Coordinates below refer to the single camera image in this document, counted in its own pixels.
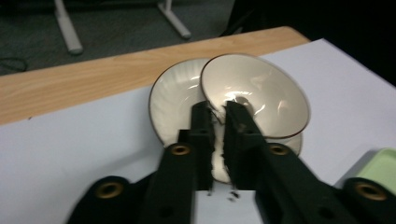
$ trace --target black cord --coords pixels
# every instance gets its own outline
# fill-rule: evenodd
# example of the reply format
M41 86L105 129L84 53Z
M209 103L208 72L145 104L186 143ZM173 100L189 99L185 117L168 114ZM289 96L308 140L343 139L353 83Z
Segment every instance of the black cord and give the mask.
M4 67L15 72L25 72L27 70L27 62L20 58L0 58L0 67Z

